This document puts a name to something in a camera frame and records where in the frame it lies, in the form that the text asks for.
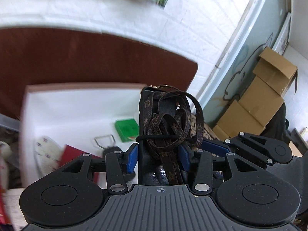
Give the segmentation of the green small box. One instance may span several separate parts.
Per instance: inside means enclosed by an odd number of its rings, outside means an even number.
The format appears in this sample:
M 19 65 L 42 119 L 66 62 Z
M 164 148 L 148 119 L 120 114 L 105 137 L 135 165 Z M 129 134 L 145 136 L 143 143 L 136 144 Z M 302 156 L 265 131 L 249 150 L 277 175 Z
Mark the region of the green small box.
M 133 118 L 115 121 L 114 126 L 122 142 L 135 141 L 139 135 L 139 125 Z

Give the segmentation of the black car key fob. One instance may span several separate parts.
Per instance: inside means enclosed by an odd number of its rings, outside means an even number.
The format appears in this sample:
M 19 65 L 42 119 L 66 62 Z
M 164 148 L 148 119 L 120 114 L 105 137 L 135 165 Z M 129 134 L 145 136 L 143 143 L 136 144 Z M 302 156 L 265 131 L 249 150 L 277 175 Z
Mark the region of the black car key fob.
M 119 162 L 123 177 L 126 181 L 126 183 L 131 183 L 133 181 L 133 179 L 136 176 L 135 171 L 133 171 L 132 173 L 126 173 L 126 168 L 123 166 L 123 161 L 124 161 L 124 153 L 121 150 L 121 148 L 119 148 L 118 146 L 112 146 L 112 147 L 107 147 L 106 149 L 103 150 L 102 152 L 102 157 L 105 158 L 105 156 L 109 153 L 114 153 L 117 156 L 117 160 Z

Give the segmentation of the stacked brown cardboard boxes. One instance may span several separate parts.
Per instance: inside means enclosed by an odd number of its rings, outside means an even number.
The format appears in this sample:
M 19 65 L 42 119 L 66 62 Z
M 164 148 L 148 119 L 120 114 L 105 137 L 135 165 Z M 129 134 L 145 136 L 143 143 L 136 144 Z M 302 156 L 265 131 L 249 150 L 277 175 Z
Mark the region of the stacked brown cardboard boxes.
M 298 80 L 298 68 L 266 47 L 253 70 L 255 78 L 238 101 L 233 102 L 213 128 L 220 140 L 239 132 L 261 134 L 284 103 L 283 96 Z

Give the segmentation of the dark red chair back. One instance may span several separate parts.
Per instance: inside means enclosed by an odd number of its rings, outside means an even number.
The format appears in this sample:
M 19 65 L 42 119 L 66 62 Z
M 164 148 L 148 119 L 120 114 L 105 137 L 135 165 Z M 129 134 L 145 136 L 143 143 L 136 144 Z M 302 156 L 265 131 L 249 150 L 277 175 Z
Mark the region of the dark red chair back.
M 1 113 L 18 118 L 28 85 L 126 82 L 187 90 L 198 65 L 165 49 L 106 33 L 1 30 Z

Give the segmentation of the silver blister pill strip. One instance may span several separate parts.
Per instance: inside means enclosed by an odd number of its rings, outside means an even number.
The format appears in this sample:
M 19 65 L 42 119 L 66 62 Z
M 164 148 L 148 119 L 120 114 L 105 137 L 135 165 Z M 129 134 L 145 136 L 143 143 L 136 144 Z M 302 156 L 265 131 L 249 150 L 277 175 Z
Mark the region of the silver blister pill strip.
M 40 176 L 55 171 L 63 154 L 61 148 L 54 140 L 41 136 L 34 142 L 34 159 Z

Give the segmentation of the white cardboard storage box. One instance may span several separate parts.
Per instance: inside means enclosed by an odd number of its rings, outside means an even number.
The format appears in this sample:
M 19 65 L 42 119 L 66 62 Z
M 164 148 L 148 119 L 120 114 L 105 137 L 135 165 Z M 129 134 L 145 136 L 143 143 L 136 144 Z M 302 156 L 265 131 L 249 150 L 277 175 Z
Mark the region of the white cardboard storage box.
M 35 160 L 35 142 L 43 136 L 61 148 L 73 146 L 96 156 L 102 145 L 126 151 L 131 142 L 123 143 L 114 123 L 137 119 L 144 84 L 72 83 L 29 85 L 21 108 L 19 164 L 25 188 L 42 177 Z

